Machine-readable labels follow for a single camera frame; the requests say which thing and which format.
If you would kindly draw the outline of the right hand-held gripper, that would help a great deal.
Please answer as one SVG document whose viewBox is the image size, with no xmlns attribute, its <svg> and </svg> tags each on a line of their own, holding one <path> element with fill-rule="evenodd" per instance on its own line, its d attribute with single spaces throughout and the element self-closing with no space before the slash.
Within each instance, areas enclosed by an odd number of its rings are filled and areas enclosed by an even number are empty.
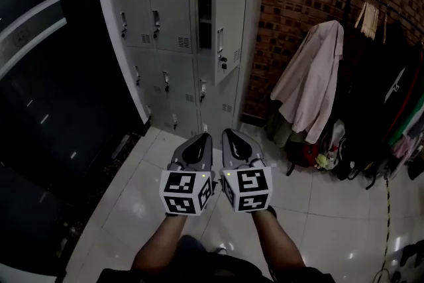
<svg viewBox="0 0 424 283">
<path fill-rule="evenodd" d="M 260 145 L 234 129 L 222 133 L 222 189 L 235 212 L 268 209 L 273 192 L 272 170 Z"/>
</svg>

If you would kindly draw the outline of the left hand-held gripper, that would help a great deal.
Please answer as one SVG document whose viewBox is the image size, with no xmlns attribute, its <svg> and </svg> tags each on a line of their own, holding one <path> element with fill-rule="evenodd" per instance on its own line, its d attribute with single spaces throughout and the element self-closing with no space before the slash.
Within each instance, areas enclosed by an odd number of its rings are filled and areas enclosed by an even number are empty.
<svg viewBox="0 0 424 283">
<path fill-rule="evenodd" d="M 213 140 L 209 133 L 178 146 L 162 172 L 159 194 L 171 215 L 201 215 L 213 195 Z"/>
</svg>

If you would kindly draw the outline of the grey metal locker cabinet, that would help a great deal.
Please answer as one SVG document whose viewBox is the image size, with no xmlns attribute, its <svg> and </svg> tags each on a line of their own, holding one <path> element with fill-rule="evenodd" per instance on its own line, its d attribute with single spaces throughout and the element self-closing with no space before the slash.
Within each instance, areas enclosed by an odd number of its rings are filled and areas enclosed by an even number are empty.
<svg viewBox="0 0 424 283">
<path fill-rule="evenodd" d="M 261 0 L 100 0 L 142 122 L 191 138 L 238 129 Z M 218 56 L 227 58 L 220 68 Z"/>
</svg>

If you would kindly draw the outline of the person's left forearm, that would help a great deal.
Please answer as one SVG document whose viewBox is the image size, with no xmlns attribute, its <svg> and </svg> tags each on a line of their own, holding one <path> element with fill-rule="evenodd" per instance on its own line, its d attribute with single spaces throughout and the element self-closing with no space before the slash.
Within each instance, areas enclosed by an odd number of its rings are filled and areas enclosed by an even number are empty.
<svg viewBox="0 0 424 283">
<path fill-rule="evenodd" d="M 166 216 L 155 233 L 137 252 L 131 269 L 152 275 L 162 272 L 174 256 L 186 220 L 186 215 Z"/>
</svg>

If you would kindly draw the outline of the person's right forearm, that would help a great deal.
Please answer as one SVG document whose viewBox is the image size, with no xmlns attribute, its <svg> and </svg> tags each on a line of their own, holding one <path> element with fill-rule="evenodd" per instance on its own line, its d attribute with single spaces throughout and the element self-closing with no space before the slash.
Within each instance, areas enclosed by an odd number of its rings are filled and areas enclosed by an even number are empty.
<svg viewBox="0 0 424 283">
<path fill-rule="evenodd" d="M 255 211 L 251 215 L 264 258 L 274 274 L 305 267 L 295 243 L 270 211 Z"/>
</svg>

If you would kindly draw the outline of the person's blue jeans leg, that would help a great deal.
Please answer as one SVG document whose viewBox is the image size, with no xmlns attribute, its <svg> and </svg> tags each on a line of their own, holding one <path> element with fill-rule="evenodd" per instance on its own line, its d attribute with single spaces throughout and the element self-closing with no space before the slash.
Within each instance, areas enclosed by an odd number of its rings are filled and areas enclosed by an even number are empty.
<svg viewBox="0 0 424 283">
<path fill-rule="evenodd" d="M 196 238 L 191 235 L 183 235 L 177 243 L 175 255 L 193 255 L 197 253 L 204 253 L 206 251 L 206 248 Z"/>
</svg>

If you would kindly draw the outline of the red bag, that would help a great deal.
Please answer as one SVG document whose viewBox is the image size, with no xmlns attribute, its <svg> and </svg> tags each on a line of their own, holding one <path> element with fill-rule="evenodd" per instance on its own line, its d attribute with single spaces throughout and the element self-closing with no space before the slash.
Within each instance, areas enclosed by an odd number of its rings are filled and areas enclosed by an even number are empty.
<svg viewBox="0 0 424 283">
<path fill-rule="evenodd" d="M 319 145 L 305 144 L 302 142 L 288 141 L 286 143 L 286 155 L 288 160 L 296 166 L 303 168 L 314 167 L 319 154 Z"/>
</svg>

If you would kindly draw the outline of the olive green garment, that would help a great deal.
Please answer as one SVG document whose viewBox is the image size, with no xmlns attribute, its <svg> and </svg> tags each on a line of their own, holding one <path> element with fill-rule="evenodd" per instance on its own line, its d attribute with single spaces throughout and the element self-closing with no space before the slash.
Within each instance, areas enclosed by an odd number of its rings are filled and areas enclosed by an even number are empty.
<svg viewBox="0 0 424 283">
<path fill-rule="evenodd" d="M 273 108 L 264 129 L 268 140 L 278 148 L 284 148 L 288 141 L 299 140 L 299 134 L 294 132 L 292 124 L 281 115 L 278 108 Z"/>
</svg>

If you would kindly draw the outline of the person's dark shirt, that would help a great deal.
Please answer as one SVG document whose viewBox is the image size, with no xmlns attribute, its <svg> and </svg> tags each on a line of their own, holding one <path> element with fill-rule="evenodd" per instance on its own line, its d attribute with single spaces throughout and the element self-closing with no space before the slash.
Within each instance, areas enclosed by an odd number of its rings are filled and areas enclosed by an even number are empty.
<svg viewBox="0 0 424 283">
<path fill-rule="evenodd" d="M 330 274 L 311 267 L 274 272 L 272 276 L 273 279 L 264 276 L 247 260 L 200 252 L 175 257 L 159 274 L 105 268 L 96 283 L 335 283 Z"/>
</svg>

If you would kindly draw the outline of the white bag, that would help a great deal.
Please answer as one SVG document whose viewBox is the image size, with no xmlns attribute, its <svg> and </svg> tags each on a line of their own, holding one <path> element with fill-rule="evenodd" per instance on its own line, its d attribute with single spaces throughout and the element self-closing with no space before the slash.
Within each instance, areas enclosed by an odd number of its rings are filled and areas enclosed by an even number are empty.
<svg viewBox="0 0 424 283">
<path fill-rule="evenodd" d="M 333 129 L 331 130 L 331 138 L 326 155 L 328 163 L 325 168 L 327 170 L 334 169 L 339 163 L 341 142 L 344 140 L 345 133 L 345 124 L 340 119 L 338 119 L 334 123 Z"/>
</svg>

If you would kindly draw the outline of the black metal clothes rack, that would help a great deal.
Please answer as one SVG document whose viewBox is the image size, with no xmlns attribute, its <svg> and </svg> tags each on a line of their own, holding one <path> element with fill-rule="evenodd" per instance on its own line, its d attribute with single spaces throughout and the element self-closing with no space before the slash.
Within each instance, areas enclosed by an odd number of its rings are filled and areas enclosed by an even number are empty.
<svg viewBox="0 0 424 283">
<path fill-rule="evenodd" d="M 375 1 L 385 8 L 386 14 L 390 15 L 392 13 L 395 13 L 395 9 L 393 7 L 391 7 L 390 5 L 384 3 L 382 0 L 375 0 Z M 347 0 L 346 5 L 344 7 L 344 12 L 343 12 L 342 26 L 343 26 L 343 28 L 345 28 L 347 30 L 347 32 L 344 35 L 344 44 L 345 44 L 345 38 L 347 37 L 347 35 L 350 32 L 352 32 L 354 30 L 358 31 L 354 27 L 347 25 L 351 3 L 352 3 L 352 0 Z M 387 26 L 387 24 L 383 23 L 380 27 L 386 27 L 386 26 Z M 417 44 L 421 45 L 422 56 L 424 58 L 424 46 L 420 42 L 418 42 Z M 330 116 L 329 122 L 327 123 L 327 125 L 325 127 L 323 136 L 320 137 L 319 140 L 316 142 L 319 145 L 319 154 L 327 155 L 328 147 L 329 147 L 329 143 L 330 143 L 330 138 L 331 138 L 331 130 L 333 129 L 334 123 L 338 119 L 340 119 L 343 123 L 345 123 L 342 120 L 342 116 L 343 116 L 342 95 L 345 92 L 344 91 L 345 83 L 341 79 L 342 78 L 342 67 L 343 67 L 342 60 L 341 60 L 341 63 L 339 64 L 339 69 L 338 69 L 337 89 L 336 89 L 335 102 L 333 103 L 333 109 L 332 109 L 332 112 L 331 112 L 331 116 Z M 421 98 L 421 96 L 423 94 L 424 94 L 424 63 L 423 63 L 423 67 L 422 67 L 422 70 L 421 70 L 421 73 L 420 73 L 420 76 L 419 76 L 418 87 L 413 92 L 412 99 L 407 104 L 407 108 L 405 110 L 405 113 L 401 116 L 400 122 L 396 125 L 395 129 L 397 127 L 399 127 L 401 122 L 407 117 L 407 115 L 409 113 L 411 113 L 412 109 L 415 107 L 418 100 Z M 346 146 L 347 146 L 347 143 L 346 143 L 346 133 L 345 133 L 344 140 L 341 142 L 341 149 L 340 149 L 340 153 L 339 153 L 339 163 L 333 169 L 333 172 L 337 175 L 337 178 L 339 180 L 353 180 L 359 174 L 363 174 L 366 178 L 368 178 L 371 181 L 368 185 L 368 187 L 371 188 L 374 185 L 374 182 L 376 181 L 377 176 L 379 174 L 383 173 L 382 165 L 384 164 L 384 162 L 386 162 L 388 159 L 391 158 L 391 155 L 389 153 L 389 144 L 387 143 L 387 146 L 385 147 L 383 153 L 381 153 L 379 158 L 375 162 L 371 163 L 365 170 L 355 170 L 353 165 L 349 165 L 347 163 L 348 157 L 346 155 Z M 291 163 L 289 170 L 292 171 L 295 167 L 296 167 L 296 165 Z"/>
</svg>

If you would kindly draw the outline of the beige hanging shirt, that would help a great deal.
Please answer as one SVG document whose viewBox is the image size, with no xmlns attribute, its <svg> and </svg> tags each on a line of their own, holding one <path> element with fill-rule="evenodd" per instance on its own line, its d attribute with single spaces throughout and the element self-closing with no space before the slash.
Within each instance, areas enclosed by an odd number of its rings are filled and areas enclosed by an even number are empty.
<svg viewBox="0 0 424 283">
<path fill-rule="evenodd" d="M 270 95 L 282 104 L 278 111 L 292 131 L 305 131 L 310 144 L 318 141 L 331 115 L 343 40 L 344 29 L 338 21 L 312 27 Z"/>
</svg>

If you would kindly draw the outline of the dark glass door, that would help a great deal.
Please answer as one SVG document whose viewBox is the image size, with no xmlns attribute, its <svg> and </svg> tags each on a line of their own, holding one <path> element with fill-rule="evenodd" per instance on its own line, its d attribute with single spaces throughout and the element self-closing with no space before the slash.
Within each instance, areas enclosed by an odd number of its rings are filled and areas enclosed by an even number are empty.
<svg viewBox="0 0 424 283">
<path fill-rule="evenodd" d="M 142 121 L 100 0 L 0 0 L 0 263 L 58 260 Z"/>
</svg>

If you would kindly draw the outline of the black hanging garment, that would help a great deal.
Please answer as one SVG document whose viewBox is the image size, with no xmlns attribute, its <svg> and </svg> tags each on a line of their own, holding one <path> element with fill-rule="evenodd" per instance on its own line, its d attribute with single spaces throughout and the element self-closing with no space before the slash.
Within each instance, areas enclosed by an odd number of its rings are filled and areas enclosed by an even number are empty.
<svg viewBox="0 0 424 283">
<path fill-rule="evenodd" d="M 344 41 L 342 120 L 347 163 L 365 170 L 387 146 L 413 92 L 424 58 L 408 43 L 399 21 L 380 27 L 375 38 L 354 30 Z"/>
</svg>

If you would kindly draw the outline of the pale pink hanging garment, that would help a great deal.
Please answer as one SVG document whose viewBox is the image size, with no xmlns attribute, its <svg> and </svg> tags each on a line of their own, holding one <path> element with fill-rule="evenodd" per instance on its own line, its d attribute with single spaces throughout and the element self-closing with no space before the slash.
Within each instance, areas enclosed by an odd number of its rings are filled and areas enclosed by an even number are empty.
<svg viewBox="0 0 424 283">
<path fill-rule="evenodd" d="M 424 133 L 418 134 L 414 139 L 402 136 L 393 147 L 393 155 L 401 160 L 408 160 L 415 149 L 420 145 Z"/>
</svg>

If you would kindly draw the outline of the small black floor object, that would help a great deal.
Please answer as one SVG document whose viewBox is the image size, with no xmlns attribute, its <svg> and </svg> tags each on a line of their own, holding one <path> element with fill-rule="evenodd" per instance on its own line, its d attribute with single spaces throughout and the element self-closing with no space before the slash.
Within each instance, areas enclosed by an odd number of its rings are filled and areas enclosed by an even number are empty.
<svg viewBox="0 0 424 283">
<path fill-rule="evenodd" d="M 410 180 L 415 180 L 421 173 L 424 172 L 424 160 L 416 158 L 407 165 L 407 173 Z"/>
</svg>

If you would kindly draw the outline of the green hanging garment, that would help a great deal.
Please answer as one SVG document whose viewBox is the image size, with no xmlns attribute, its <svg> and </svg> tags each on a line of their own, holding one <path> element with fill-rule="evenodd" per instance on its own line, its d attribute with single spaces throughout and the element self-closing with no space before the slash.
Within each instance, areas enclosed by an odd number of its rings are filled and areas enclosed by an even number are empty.
<svg viewBox="0 0 424 283">
<path fill-rule="evenodd" d="M 388 141 L 389 146 L 393 146 L 402 135 L 407 133 L 410 130 L 410 128 L 414 124 L 416 124 L 420 116 L 422 116 L 423 112 L 424 112 L 424 94 L 418 100 L 417 104 L 412 109 L 411 113 L 409 113 L 407 117 L 401 122 L 400 126 L 395 129 L 394 133 L 389 138 L 389 141 Z"/>
</svg>

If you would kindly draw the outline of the bundle of wooden hangers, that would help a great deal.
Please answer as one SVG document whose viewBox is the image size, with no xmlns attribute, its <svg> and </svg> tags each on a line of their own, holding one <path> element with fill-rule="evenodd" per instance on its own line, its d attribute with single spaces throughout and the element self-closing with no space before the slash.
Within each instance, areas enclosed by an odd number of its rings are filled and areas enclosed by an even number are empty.
<svg viewBox="0 0 424 283">
<path fill-rule="evenodd" d="M 365 35 L 366 38 L 375 39 L 378 19 L 380 11 L 379 9 L 369 2 L 365 2 L 360 11 L 360 14 L 354 25 L 355 28 L 360 26 L 360 32 Z"/>
</svg>

